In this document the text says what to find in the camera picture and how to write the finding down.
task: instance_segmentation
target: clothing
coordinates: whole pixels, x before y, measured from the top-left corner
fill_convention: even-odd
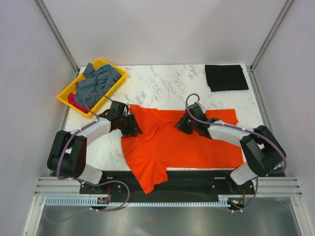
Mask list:
[[[212,92],[248,90],[240,65],[205,65],[207,84]]]
[[[93,65],[89,63],[83,72],[86,77],[77,85],[75,101],[84,107],[83,99],[87,93],[99,92],[106,94],[109,89],[121,78],[121,74],[111,65],[105,65],[95,71]],[[99,94],[89,95],[86,99],[88,107],[94,106],[103,96]]]
[[[74,100],[74,94],[70,93],[68,95],[68,102],[75,106],[77,109],[79,109],[80,111],[84,112],[85,114],[89,113],[89,111],[85,108],[82,108],[75,100]]]
[[[131,105],[143,134],[122,137],[128,166],[146,194],[155,184],[167,181],[166,168],[236,168],[243,163],[239,147],[179,131],[174,125],[184,111],[160,111]],[[236,124],[235,110],[207,111],[208,118]]]

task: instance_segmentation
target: black base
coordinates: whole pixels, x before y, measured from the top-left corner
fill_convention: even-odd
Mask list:
[[[168,181],[157,184],[154,190],[145,194],[131,171],[106,171],[104,180],[120,180],[130,189],[131,203],[170,203],[170,202],[217,202],[218,195],[254,194],[251,181],[242,186],[231,187],[231,171],[167,171]],[[100,188],[84,184],[80,194],[107,194],[108,186]],[[124,202],[127,190],[121,184],[110,185],[111,202]]]

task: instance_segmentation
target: white wall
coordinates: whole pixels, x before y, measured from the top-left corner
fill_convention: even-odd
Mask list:
[[[79,66],[250,64],[285,0],[44,0]]]
[[[2,1],[0,22],[0,235],[18,236],[75,75],[32,0]]]
[[[256,68],[275,134],[315,222],[315,1],[295,1]]]

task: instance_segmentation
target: orange shirt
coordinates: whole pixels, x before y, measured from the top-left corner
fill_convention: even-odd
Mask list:
[[[236,168],[243,163],[239,147],[175,128],[185,111],[131,105],[130,112],[134,113],[143,134],[122,137],[122,148],[128,166],[146,194],[155,184],[167,181],[167,167]],[[234,125],[238,122],[235,110],[210,110],[206,115]]]

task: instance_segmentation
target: marble table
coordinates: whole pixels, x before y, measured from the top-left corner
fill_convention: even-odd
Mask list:
[[[128,104],[161,110],[184,110],[186,97],[191,93],[200,96],[205,109],[235,109],[243,127],[262,124],[257,101],[244,64],[241,64],[249,90],[211,92],[206,82],[204,65],[137,65],[120,66],[128,72],[126,82],[111,97]],[[107,101],[98,113],[110,107]],[[82,127],[93,119],[69,109],[65,130]],[[100,170],[130,170],[126,164],[121,133],[115,130],[91,143],[87,148],[87,163]]]

